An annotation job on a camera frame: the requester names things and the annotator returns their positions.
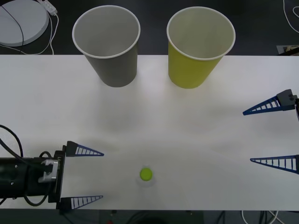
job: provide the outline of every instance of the paper cup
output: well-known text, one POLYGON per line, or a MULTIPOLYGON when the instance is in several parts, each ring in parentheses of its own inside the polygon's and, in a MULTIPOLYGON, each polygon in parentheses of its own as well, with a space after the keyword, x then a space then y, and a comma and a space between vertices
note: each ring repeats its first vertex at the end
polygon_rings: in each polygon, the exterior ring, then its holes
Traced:
POLYGON ((81 15, 72 38, 101 80, 112 87, 128 85, 137 73, 140 24, 129 10, 100 6, 81 15))
POLYGON ((235 29, 220 12, 190 7, 175 13, 167 25, 168 74, 182 88, 201 85, 235 43, 235 29))

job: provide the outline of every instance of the gray paper cup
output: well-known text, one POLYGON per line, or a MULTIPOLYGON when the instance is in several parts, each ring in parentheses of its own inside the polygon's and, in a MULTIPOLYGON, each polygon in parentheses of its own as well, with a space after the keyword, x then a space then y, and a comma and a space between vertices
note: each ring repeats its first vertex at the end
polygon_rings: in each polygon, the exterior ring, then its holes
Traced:
POLYGON ((137 73, 140 24, 129 10, 100 6, 76 21, 72 38, 101 80, 112 87, 128 85, 137 73))

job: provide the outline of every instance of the white cable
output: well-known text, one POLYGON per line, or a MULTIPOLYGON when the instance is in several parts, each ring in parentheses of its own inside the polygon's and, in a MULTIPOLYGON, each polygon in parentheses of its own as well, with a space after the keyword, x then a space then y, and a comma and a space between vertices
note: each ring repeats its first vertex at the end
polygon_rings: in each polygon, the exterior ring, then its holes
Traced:
MULTIPOLYGON (((56 30, 57 30, 57 27, 58 27, 58 21, 59 21, 59 19, 58 19, 58 16, 56 15, 56 16, 57 16, 57 24, 56 24, 55 32, 54 32, 54 34, 53 34, 53 36, 52 36, 52 31, 53 31, 52 19, 51 19, 51 16, 50 16, 49 13, 48 13, 48 16, 49 16, 50 24, 51 24, 51 34, 50 34, 50 39, 49 39, 49 42, 48 42, 48 45, 46 46, 46 48, 45 48, 43 51, 41 51, 41 52, 39 52, 39 53, 36 53, 36 54, 26 54, 26 53, 23 52, 23 51, 21 51, 21 53, 23 53, 23 54, 25 54, 25 55, 40 55, 40 54, 42 54, 42 53, 48 48, 48 46, 50 45, 50 46, 51 46, 51 50, 52 50, 52 54, 54 54, 54 50, 53 50, 53 47, 52 47, 52 40, 53 40, 54 35, 55 35, 55 33, 56 33, 56 30)), ((20 50, 18 50, 18 49, 11 48, 11 47, 8 47, 8 46, 4 46, 4 45, 2 45, 2 44, 0 44, 0 46, 2 46, 2 47, 4 47, 4 48, 9 48, 9 49, 11 49, 11 50, 20 51, 20 50)))
MULTIPOLYGON (((282 0, 283 1, 283 3, 284 3, 284 13, 285 13, 285 0, 282 0)), ((295 14, 295 16, 297 16, 298 18, 299 18, 299 16, 295 13, 295 8, 298 8, 299 6, 296 6, 296 7, 294 7, 293 8, 293 13, 295 14)), ((297 31, 297 30, 295 30, 295 28, 294 27, 292 27, 292 25, 290 24, 290 22, 289 22, 289 19, 288 19, 288 17, 286 16, 286 13, 285 13, 285 18, 286 18, 286 20, 288 21, 288 24, 290 25, 290 27, 294 30, 294 31, 296 31, 297 33, 299 33, 299 31, 297 31)))
POLYGON ((242 214, 242 218, 243 218, 244 223, 245 223, 245 224, 248 224, 248 222, 246 222, 246 220, 245 220, 245 218, 244 218, 244 211, 243 211, 243 210, 241 211, 241 214, 242 214))
POLYGON ((57 31, 57 27, 58 27, 58 23, 59 23, 59 17, 58 17, 58 15, 55 14, 55 16, 57 17, 57 24, 56 24, 56 27, 55 27, 55 31, 54 31, 53 37, 52 37, 52 39, 50 40, 50 47, 51 47, 51 49, 52 49, 52 55, 54 55, 54 49, 53 49, 53 47, 52 47, 52 41, 53 41, 53 39, 54 39, 54 37, 55 37, 56 31, 57 31))
POLYGON ((278 215, 278 211, 276 211, 275 215, 274 215, 274 218, 271 220, 271 222, 269 222, 268 224, 272 224, 275 219, 277 219, 277 215, 278 215))
POLYGON ((26 53, 24 53, 24 52, 23 52, 23 54, 25 54, 25 55, 40 55, 40 54, 42 54, 42 53, 48 48, 48 46, 49 46, 49 44, 50 44, 50 42, 51 42, 51 39, 52 39, 52 30, 53 30, 52 19, 51 19, 51 16, 50 16, 49 13, 48 13, 48 16, 49 16, 50 24, 51 24, 51 34, 50 34, 50 39, 49 39, 49 43, 48 43, 48 45, 46 46, 46 48, 45 48, 42 52, 39 52, 39 53, 37 53, 37 54, 26 54, 26 53))
MULTIPOLYGON (((281 224, 284 224, 279 218, 277 218, 278 211, 276 211, 275 214, 273 214, 273 212, 271 212, 271 211, 269 211, 269 212, 274 216, 274 218, 268 224, 272 224, 275 221, 275 219, 277 219, 281 224)), ((243 210, 241 211, 241 215, 242 215, 244 223, 248 224, 248 222, 245 220, 244 211, 243 210)))
POLYGON ((276 216, 277 221, 279 221, 281 224, 285 224, 283 221, 281 221, 277 216, 276 216))

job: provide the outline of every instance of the yellow ball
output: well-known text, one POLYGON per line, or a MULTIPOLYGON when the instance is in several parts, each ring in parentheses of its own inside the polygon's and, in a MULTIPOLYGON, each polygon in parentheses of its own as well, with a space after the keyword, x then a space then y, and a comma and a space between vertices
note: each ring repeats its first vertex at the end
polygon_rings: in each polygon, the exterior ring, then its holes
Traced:
POLYGON ((140 171, 140 178, 143 180, 143 181, 150 181, 153 177, 153 172, 151 171, 150 168, 143 168, 141 171, 140 171))

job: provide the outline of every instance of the white round base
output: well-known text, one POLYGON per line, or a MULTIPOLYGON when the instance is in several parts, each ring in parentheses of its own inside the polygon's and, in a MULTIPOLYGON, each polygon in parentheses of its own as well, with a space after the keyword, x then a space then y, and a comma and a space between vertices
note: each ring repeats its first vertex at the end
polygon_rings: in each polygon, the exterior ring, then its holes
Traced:
MULTIPOLYGON (((3 7, 18 21, 24 34, 24 45, 33 42, 46 30, 49 16, 44 7, 32 0, 14 0, 3 7)), ((0 44, 22 45, 22 33, 15 20, 0 7, 0 44)))

